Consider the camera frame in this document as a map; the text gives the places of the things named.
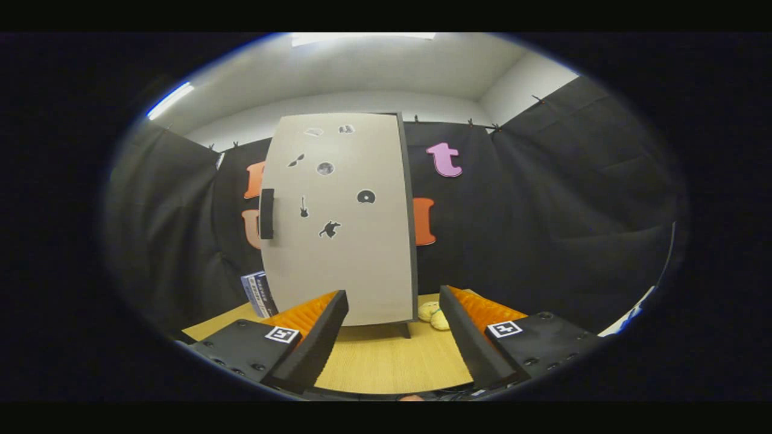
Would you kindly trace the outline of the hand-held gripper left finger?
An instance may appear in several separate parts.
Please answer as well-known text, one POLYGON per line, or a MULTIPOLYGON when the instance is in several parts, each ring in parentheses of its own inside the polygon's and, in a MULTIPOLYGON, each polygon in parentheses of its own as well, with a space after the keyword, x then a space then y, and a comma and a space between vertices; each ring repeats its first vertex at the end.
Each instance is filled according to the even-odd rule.
POLYGON ((257 318, 243 306, 185 330, 176 344, 235 381, 275 394, 303 394, 324 371, 348 312, 344 289, 270 318, 257 318))

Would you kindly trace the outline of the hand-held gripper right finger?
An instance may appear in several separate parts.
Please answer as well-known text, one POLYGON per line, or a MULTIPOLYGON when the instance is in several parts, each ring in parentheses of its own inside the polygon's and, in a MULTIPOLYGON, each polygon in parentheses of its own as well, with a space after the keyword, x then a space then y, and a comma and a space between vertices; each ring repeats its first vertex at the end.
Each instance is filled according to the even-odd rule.
POLYGON ((497 391, 556 376, 604 343, 552 312, 523 314, 453 286, 440 288, 439 303, 477 389, 497 391))

